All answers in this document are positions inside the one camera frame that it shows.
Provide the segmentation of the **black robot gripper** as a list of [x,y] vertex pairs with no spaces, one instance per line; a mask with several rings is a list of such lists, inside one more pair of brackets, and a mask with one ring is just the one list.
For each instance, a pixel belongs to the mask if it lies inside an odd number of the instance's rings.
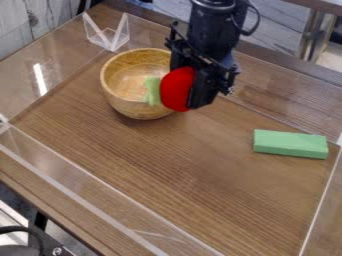
[[213,102],[217,93],[227,95],[240,73],[233,50],[243,29],[249,0],[191,0],[187,28],[172,22],[165,46],[171,50],[169,70],[191,67],[195,79],[187,106],[197,109]]

